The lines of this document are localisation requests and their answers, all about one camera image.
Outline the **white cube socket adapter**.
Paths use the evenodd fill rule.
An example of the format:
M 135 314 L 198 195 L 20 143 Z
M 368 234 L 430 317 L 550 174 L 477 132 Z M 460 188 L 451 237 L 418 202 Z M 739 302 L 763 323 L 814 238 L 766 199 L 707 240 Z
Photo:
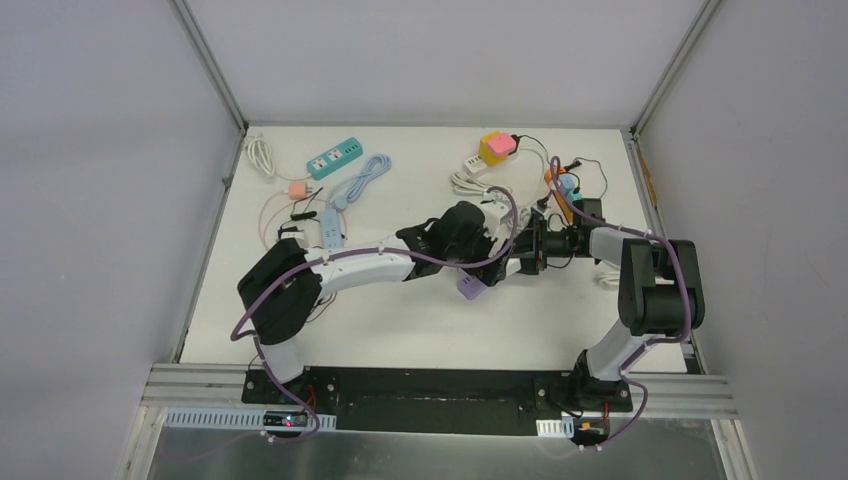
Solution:
M 510 258 L 506 261 L 503 267 L 503 277 L 507 278 L 511 275 L 520 273 L 522 270 L 521 260 L 517 258 Z

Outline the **purple power strip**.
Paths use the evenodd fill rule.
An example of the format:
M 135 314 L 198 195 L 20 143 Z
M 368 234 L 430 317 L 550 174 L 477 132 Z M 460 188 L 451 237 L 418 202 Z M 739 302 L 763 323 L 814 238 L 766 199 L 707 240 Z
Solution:
M 475 300 L 487 289 L 487 285 L 473 275 L 466 275 L 457 282 L 457 290 L 469 301 Z

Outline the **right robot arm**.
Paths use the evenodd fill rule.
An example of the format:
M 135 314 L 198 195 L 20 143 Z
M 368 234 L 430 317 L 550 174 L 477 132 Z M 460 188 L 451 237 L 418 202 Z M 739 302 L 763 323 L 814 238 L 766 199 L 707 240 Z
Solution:
M 569 201 L 566 208 L 573 221 L 559 231 L 532 214 L 511 257 L 527 275 L 542 272 L 551 258 L 591 258 L 617 269 L 618 318 L 565 377 L 566 398 L 590 410 L 625 389 L 624 373 L 651 348 L 687 340 L 704 321 L 705 299 L 693 242 L 613 225 L 598 199 Z

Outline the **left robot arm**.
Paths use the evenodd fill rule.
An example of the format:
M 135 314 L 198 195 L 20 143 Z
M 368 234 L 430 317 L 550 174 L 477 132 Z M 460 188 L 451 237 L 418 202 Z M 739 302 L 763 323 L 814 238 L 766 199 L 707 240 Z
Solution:
M 500 272 L 518 218 L 505 201 L 460 201 L 437 218 L 359 247 L 304 248 L 280 240 L 239 280 L 245 313 L 230 337 L 253 338 L 269 375 L 267 391 L 293 404 L 304 394 L 306 369 L 296 337 L 319 300 L 365 285 L 426 278 L 444 267 Z

